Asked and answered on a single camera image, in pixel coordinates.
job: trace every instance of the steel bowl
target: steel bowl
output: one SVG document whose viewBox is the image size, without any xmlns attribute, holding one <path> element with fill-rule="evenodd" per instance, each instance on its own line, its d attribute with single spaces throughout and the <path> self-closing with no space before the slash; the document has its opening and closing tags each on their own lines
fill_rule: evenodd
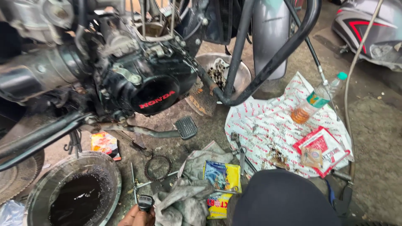
<svg viewBox="0 0 402 226">
<path fill-rule="evenodd" d="M 77 175 L 90 174 L 99 180 L 102 199 L 96 214 L 85 225 L 104 226 L 110 219 L 120 198 L 121 175 L 117 164 L 107 154 L 85 151 L 58 162 L 45 173 L 28 196 L 24 212 L 24 226 L 51 226 L 50 207 L 64 184 Z"/>
<path fill-rule="evenodd" d="M 218 58 L 221 58 L 228 64 L 230 64 L 230 61 L 232 60 L 232 56 L 224 53 L 205 53 L 195 57 L 197 62 L 204 68 L 205 71 L 208 71 L 208 69 L 213 66 L 215 60 Z M 250 83 L 250 70 L 243 62 L 240 62 L 239 69 L 237 70 L 236 78 L 234 80 L 235 92 L 232 94 L 232 99 L 236 99 Z"/>
</svg>

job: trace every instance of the red stripe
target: red stripe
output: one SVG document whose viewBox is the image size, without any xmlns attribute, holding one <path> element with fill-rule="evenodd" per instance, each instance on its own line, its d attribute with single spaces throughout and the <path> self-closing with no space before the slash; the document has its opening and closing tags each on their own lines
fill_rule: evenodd
<svg viewBox="0 0 402 226">
<path fill-rule="evenodd" d="M 359 43 L 361 43 L 361 36 L 360 33 L 357 31 L 356 25 L 369 25 L 369 21 L 351 21 L 349 25 L 352 27 L 353 31 L 356 33 L 357 38 L 359 39 Z M 374 26 L 382 26 L 382 27 L 389 27 L 388 25 L 373 23 Z M 363 45 L 363 51 L 366 52 L 366 45 Z"/>
</svg>

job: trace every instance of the white plastic bag with red print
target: white plastic bag with red print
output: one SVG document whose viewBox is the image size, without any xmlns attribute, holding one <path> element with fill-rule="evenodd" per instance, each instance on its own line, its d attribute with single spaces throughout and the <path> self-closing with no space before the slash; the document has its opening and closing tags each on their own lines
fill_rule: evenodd
<svg viewBox="0 0 402 226">
<path fill-rule="evenodd" d="M 225 124 L 225 133 L 231 148 L 237 149 L 236 143 L 230 139 L 230 134 L 236 132 L 239 134 L 240 143 L 247 149 L 246 157 L 258 171 L 275 169 L 277 166 L 283 168 L 277 161 L 279 151 L 288 171 L 305 178 L 318 177 L 313 168 L 300 163 L 300 154 L 293 145 L 319 126 L 326 128 L 344 150 L 351 150 L 351 141 L 345 126 L 341 121 L 336 121 L 336 114 L 328 105 L 303 125 L 292 121 L 291 112 L 313 89 L 297 72 L 282 96 L 267 101 L 250 97 L 244 103 L 231 107 Z M 354 161 L 351 152 L 343 159 L 335 159 L 336 164 L 332 168 L 338 170 L 345 167 L 348 160 Z M 252 175 L 252 170 L 247 164 L 244 168 L 249 176 Z"/>
</svg>

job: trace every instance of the front mudguard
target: front mudguard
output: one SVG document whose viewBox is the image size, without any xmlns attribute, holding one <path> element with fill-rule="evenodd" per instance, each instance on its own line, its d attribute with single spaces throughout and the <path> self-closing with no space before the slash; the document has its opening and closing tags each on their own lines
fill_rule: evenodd
<svg viewBox="0 0 402 226">
<path fill-rule="evenodd" d="M 286 43 L 291 15 L 283 0 L 257 0 L 252 15 L 254 70 L 258 74 Z M 269 80 L 282 78 L 287 59 L 271 74 Z"/>
</svg>

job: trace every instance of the hand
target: hand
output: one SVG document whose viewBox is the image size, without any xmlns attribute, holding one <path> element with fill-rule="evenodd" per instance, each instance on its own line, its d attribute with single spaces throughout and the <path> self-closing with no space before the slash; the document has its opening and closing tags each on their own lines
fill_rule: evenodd
<svg viewBox="0 0 402 226">
<path fill-rule="evenodd" d="M 153 226 L 155 224 L 155 210 L 151 207 L 150 213 L 140 211 L 138 205 L 133 206 L 117 226 Z"/>
</svg>

